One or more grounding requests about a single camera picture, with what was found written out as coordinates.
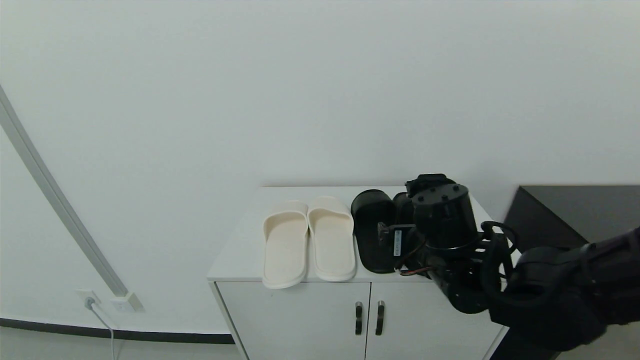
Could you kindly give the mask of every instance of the white slipper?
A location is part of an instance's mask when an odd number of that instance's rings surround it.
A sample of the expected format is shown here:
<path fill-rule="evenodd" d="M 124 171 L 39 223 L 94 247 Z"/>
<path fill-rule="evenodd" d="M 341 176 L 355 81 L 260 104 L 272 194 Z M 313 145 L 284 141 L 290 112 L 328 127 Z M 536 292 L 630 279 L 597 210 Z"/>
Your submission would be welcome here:
<path fill-rule="evenodd" d="M 316 274 L 326 281 L 345 281 L 356 274 L 353 217 L 349 209 L 330 196 L 316 198 L 307 213 L 316 253 Z"/>
<path fill-rule="evenodd" d="M 269 289 L 294 286 L 307 274 L 307 209 L 303 202 L 288 201 L 264 220 L 262 283 Z"/>

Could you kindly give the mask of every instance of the cable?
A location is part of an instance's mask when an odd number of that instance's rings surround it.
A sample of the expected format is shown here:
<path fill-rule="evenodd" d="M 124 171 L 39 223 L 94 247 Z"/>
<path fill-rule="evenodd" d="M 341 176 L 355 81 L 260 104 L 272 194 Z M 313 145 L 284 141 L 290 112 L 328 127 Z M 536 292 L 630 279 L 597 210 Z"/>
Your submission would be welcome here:
<path fill-rule="evenodd" d="M 401 270 L 400 271 L 400 276 L 411 276 L 411 275 L 415 275 L 421 272 L 425 272 L 425 271 L 429 271 L 431 269 L 433 269 L 433 266 L 427 266 L 425 268 L 420 268 L 420 269 L 416 269 L 416 270 Z"/>
<path fill-rule="evenodd" d="M 487 225 L 491 227 L 495 226 L 502 229 L 502 231 L 506 230 L 511 233 L 511 238 L 509 238 L 509 240 L 511 240 L 512 246 L 509 248 L 509 253 L 512 254 L 518 247 L 518 233 L 516 233 L 516 231 L 512 229 L 510 226 L 497 221 L 483 221 L 482 224 L 480 224 L 480 227 L 484 232 L 488 232 L 489 230 L 488 228 L 486 228 Z"/>
<path fill-rule="evenodd" d="M 411 228 L 411 230 L 409 230 L 409 233 L 407 234 L 406 238 L 407 240 L 411 239 L 414 235 L 415 235 L 415 228 Z M 420 250 L 424 244 L 427 243 L 427 238 L 425 236 L 422 237 L 422 241 L 420 242 L 420 244 L 418 246 L 416 246 L 413 250 L 409 251 L 408 254 L 404 255 L 403 257 L 400 258 L 400 260 L 398 260 L 396 262 L 396 264 L 394 265 L 394 270 L 399 273 L 402 276 L 409 276 L 409 275 L 415 275 L 418 272 L 423 272 L 426 270 L 429 270 L 429 268 L 423 268 L 423 269 L 418 269 L 418 270 L 410 270 L 410 271 L 404 271 L 404 270 L 400 270 L 402 269 L 402 266 L 404 265 L 404 262 L 407 261 L 407 259 L 409 259 L 413 254 L 415 254 L 418 250 Z"/>
<path fill-rule="evenodd" d="M 107 325 L 106 322 L 104 322 L 104 320 L 100 317 L 100 315 L 98 315 L 98 313 L 95 312 L 95 310 L 93 309 L 94 304 L 95 304 L 95 300 L 92 297 L 88 297 L 84 300 L 84 307 L 91 310 L 91 312 L 95 315 L 95 317 L 97 317 L 98 320 L 100 320 L 100 322 L 104 326 L 106 326 L 107 329 L 109 329 L 109 332 L 111 333 L 111 360 L 116 360 L 116 353 L 113 350 L 113 329 L 109 325 Z"/>

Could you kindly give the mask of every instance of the cabinet handle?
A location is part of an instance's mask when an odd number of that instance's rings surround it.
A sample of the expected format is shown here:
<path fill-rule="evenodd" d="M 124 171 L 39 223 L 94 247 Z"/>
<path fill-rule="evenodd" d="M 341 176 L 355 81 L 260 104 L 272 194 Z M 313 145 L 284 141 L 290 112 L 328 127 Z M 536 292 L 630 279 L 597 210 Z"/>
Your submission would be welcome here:
<path fill-rule="evenodd" d="M 376 335 L 382 335 L 382 327 L 385 324 L 385 302 L 378 301 L 378 321 L 376 322 Z"/>
<path fill-rule="evenodd" d="M 356 303 L 356 335 L 362 335 L 362 303 Z"/>

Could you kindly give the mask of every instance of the wall outlet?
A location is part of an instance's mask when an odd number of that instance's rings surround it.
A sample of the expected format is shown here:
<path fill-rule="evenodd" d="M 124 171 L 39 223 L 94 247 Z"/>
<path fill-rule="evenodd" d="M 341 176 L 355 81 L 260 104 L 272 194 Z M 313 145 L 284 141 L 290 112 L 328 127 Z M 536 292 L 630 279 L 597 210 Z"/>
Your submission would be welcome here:
<path fill-rule="evenodd" d="M 84 300 L 88 297 L 92 297 L 95 300 L 96 304 L 100 304 L 100 299 L 98 299 L 98 296 L 96 296 L 91 289 L 76 289 L 76 294 L 78 294 L 78 297 L 82 299 L 83 304 Z"/>
<path fill-rule="evenodd" d="M 124 297 L 115 297 L 111 299 L 113 307 L 121 313 L 137 313 L 143 310 L 142 304 L 134 293 L 127 293 Z"/>

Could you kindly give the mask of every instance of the electrical socket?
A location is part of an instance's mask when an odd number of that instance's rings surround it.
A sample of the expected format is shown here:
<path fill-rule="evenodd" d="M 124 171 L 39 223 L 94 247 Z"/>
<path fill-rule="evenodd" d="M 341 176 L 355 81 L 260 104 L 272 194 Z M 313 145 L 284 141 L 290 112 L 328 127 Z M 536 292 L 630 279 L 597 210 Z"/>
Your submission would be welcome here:
<path fill-rule="evenodd" d="M 98 299 L 98 296 L 96 296 L 91 289 L 76 289 L 76 294 L 82 299 L 83 304 L 88 297 L 92 297 L 96 304 L 100 304 L 100 299 Z"/>

